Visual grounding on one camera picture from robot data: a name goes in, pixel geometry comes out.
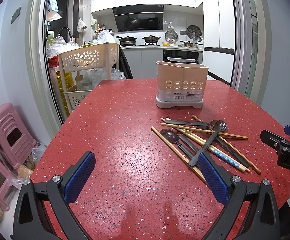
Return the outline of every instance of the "screw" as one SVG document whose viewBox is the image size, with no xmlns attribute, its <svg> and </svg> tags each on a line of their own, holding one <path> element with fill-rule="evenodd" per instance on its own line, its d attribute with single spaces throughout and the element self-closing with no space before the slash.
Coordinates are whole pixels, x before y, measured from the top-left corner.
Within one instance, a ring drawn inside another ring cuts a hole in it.
<svg viewBox="0 0 290 240">
<path fill-rule="evenodd" d="M 270 184 L 270 181 L 267 180 L 267 179 L 264 179 L 263 183 L 264 183 L 266 186 L 268 186 L 268 185 Z"/>
<path fill-rule="evenodd" d="M 59 175 L 56 175 L 56 176 L 53 177 L 52 180 L 53 180 L 54 182 L 58 182 L 58 181 L 61 180 L 61 177 L 60 177 Z"/>
<path fill-rule="evenodd" d="M 233 176 L 232 180 L 235 181 L 235 182 L 240 182 L 240 177 Z"/>
<path fill-rule="evenodd" d="M 23 184 L 24 185 L 28 185 L 29 183 L 30 183 L 30 180 L 29 179 L 26 179 L 26 180 L 23 181 Z"/>
</svg>

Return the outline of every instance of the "wall switch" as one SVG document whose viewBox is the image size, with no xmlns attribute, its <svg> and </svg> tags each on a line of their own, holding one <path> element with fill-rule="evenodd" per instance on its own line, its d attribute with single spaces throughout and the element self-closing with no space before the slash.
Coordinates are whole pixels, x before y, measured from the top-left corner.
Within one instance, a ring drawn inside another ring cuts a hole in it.
<svg viewBox="0 0 290 240">
<path fill-rule="evenodd" d="M 12 20 L 11 20 L 11 24 L 13 23 L 13 21 L 16 20 L 16 18 L 20 15 L 20 12 L 21 12 L 21 8 L 19 7 L 13 14 L 12 16 Z"/>
<path fill-rule="evenodd" d="M 97 25 L 97 19 L 91 19 L 91 25 Z"/>
</svg>

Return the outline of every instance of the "kitchen counter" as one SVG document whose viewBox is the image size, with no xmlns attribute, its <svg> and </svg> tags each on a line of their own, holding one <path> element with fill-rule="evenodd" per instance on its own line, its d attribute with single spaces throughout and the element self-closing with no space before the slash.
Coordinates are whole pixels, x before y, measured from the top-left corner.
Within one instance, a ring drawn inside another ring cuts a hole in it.
<svg viewBox="0 0 290 240">
<path fill-rule="evenodd" d="M 251 100 L 220 81 L 207 81 L 201 109 L 160 109 L 156 79 L 101 82 L 69 116 L 34 170 L 33 182 L 50 180 L 77 162 L 85 151 L 96 167 L 77 201 L 70 204 L 93 239 L 201 239 L 223 209 L 208 187 L 150 129 L 161 117 L 203 121 L 226 120 L 228 133 L 248 141 L 229 141 L 262 174 L 241 173 L 214 158 L 244 181 L 270 180 L 279 207 L 290 196 L 290 171 L 277 166 L 276 152 L 259 138 L 263 129 L 290 140 L 283 127 Z M 48 204 L 51 222 L 63 231 Z M 235 222 L 236 236 L 248 205 Z"/>
<path fill-rule="evenodd" d="M 176 47 L 176 46 L 163 46 L 163 45 L 157 45 L 157 46 L 145 46 L 145 45 L 137 45 L 137 46 L 121 46 L 122 49 L 173 49 L 173 50 L 186 50 L 186 51 L 204 51 L 203 49 L 198 48 L 186 48 L 186 47 Z"/>
</svg>

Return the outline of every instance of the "oven handle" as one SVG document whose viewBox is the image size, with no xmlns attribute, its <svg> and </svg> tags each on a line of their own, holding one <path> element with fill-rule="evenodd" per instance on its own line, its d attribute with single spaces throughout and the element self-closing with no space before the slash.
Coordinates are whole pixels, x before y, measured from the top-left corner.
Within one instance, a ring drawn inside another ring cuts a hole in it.
<svg viewBox="0 0 290 240">
<path fill-rule="evenodd" d="M 187 63 L 194 63 L 195 59 L 188 59 L 188 58 L 175 58 L 175 57 L 167 57 L 170 61 L 176 61 L 176 62 L 187 62 Z"/>
</svg>

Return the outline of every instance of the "utensil holder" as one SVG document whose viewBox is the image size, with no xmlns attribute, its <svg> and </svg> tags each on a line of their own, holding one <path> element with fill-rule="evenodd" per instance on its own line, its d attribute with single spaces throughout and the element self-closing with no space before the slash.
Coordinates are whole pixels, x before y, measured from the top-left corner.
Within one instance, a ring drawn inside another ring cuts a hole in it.
<svg viewBox="0 0 290 240">
<path fill-rule="evenodd" d="M 156 104 L 160 108 L 203 106 L 208 67 L 158 61 Z"/>
</svg>

